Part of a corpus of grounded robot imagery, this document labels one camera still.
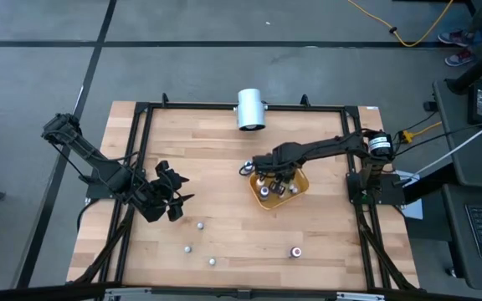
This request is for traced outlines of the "black desk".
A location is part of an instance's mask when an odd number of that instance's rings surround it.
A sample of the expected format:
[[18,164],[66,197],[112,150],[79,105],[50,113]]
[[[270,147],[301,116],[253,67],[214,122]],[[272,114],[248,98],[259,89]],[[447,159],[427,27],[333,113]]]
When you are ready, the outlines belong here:
[[482,204],[482,188],[444,185],[441,193],[449,221],[456,275],[471,288],[482,290],[482,258],[465,208]]

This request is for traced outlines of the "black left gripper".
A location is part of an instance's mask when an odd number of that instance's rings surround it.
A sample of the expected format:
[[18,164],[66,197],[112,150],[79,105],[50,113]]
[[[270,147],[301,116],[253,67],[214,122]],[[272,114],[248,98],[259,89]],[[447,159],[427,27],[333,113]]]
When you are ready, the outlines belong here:
[[182,185],[189,182],[189,179],[172,169],[167,161],[160,161],[156,165],[156,175],[160,180],[143,183],[138,188],[138,210],[148,222],[155,222],[165,213],[168,206],[168,219],[175,222],[183,216],[182,207],[193,194],[173,198],[173,185]]

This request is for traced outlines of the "black rig beam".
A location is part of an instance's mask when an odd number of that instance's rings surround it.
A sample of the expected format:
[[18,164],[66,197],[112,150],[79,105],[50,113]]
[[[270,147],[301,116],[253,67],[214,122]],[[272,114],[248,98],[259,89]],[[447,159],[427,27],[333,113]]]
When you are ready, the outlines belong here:
[[[336,301],[337,292],[331,290],[279,290],[256,288],[182,288],[182,287],[125,287],[120,283],[70,283],[37,288],[0,290],[0,301],[83,301],[103,298],[108,288],[151,288],[149,295],[210,296],[246,301],[254,298],[320,298]],[[353,293],[380,294],[385,301],[482,301],[482,298],[428,293],[423,290],[370,288]]]

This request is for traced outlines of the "black side table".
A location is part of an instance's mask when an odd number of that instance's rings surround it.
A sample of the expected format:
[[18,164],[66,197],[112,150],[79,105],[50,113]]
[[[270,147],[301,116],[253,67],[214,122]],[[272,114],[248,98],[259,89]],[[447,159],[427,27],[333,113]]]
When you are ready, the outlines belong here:
[[433,95],[449,148],[466,144],[451,155],[459,183],[482,187],[482,127],[468,123],[468,96],[453,93],[442,80],[433,83]]

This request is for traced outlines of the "white rod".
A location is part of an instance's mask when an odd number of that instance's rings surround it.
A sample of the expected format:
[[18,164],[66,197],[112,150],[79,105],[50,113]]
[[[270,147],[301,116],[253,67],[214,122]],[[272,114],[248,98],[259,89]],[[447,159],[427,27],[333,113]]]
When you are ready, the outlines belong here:
[[482,135],[482,130],[480,130],[479,132],[475,133],[474,135],[470,136],[467,140],[465,140],[464,142],[462,142],[461,144],[459,144],[458,146],[454,147],[452,150],[450,150],[449,152],[447,152],[446,154],[444,154],[443,156],[439,157],[437,160],[427,164],[426,166],[424,166],[423,168],[421,168],[420,170],[416,171],[415,173],[413,173],[413,176],[417,176],[419,174],[421,174],[422,172],[428,170],[429,168],[437,165],[439,162],[443,161],[445,158],[451,156],[453,153],[459,151],[460,149],[462,149],[463,147],[465,147],[466,145],[468,145],[468,143],[470,143],[471,141],[473,141],[474,139],[478,138],[479,136]]

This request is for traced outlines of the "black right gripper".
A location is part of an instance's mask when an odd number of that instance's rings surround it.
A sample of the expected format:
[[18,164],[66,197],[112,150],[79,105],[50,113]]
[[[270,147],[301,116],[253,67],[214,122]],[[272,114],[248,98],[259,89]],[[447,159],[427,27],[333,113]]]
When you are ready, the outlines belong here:
[[[279,180],[292,180],[295,178],[296,171],[301,168],[301,164],[296,161],[278,162],[271,154],[264,156],[254,156],[252,158],[254,171],[259,176],[271,176]],[[290,186],[292,181],[272,180],[269,184],[269,191],[280,195],[281,186],[284,188],[282,196],[291,196]]]

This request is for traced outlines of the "person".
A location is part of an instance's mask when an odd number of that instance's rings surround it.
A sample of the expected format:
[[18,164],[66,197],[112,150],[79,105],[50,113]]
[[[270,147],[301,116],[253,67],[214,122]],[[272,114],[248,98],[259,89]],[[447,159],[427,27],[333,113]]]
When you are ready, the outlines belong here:
[[463,48],[459,53],[448,56],[444,62],[450,67],[474,62],[482,58],[482,42],[474,44],[475,35],[482,29],[482,6],[477,8],[471,23],[466,29],[440,33],[438,40],[445,44],[455,44]]

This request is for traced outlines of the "silver aluminium extrusion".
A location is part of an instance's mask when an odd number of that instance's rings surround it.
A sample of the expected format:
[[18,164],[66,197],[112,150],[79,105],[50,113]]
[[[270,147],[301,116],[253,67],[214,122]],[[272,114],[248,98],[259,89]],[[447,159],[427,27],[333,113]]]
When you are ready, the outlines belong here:
[[151,288],[108,288],[102,301],[121,301],[128,297],[141,297],[151,294]]
[[337,292],[336,301],[385,301],[385,297],[372,293]]

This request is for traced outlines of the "white paper sheet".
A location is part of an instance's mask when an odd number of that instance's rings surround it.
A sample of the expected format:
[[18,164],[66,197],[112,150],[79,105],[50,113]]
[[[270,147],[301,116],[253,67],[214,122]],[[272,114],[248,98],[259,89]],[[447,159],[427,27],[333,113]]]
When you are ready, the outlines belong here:
[[405,217],[423,220],[423,202],[422,199],[417,199],[415,202],[409,203],[402,209]]

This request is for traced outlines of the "yellow plastic bin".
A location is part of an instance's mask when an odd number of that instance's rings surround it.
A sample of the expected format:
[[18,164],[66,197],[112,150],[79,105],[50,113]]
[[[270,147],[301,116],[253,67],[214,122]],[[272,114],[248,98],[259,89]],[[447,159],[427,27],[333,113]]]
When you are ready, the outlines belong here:
[[[255,171],[253,171],[250,174],[244,174],[241,170],[240,174],[242,176],[247,176],[249,178],[250,190],[253,193],[257,203],[265,210],[275,209],[276,207],[284,205],[286,202],[289,202],[294,200],[295,198],[298,198],[299,196],[304,194],[310,186],[307,177],[305,176],[305,174],[301,169],[298,169],[296,171],[295,178],[292,180],[279,180],[278,178],[273,178],[271,176],[259,176],[258,174],[255,173]],[[296,194],[291,193],[291,196],[282,196],[284,188],[281,186],[280,195],[276,195],[272,192],[269,192],[269,195],[266,198],[262,198],[259,194],[261,187],[256,186],[257,179],[264,180],[264,186],[267,186],[268,188],[272,180],[281,181],[281,184],[283,181],[292,181],[292,186],[296,186],[298,188],[298,192]]]

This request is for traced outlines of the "black stand pole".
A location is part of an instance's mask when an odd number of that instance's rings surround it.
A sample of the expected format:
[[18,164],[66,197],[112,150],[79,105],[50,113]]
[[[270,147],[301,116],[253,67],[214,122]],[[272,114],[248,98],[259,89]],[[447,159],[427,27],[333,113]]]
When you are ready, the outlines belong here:
[[469,67],[457,79],[447,79],[447,87],[455,94],[462,94],[471,84],[478,81],[482,77],[482,58],[477,59],[471,67]]

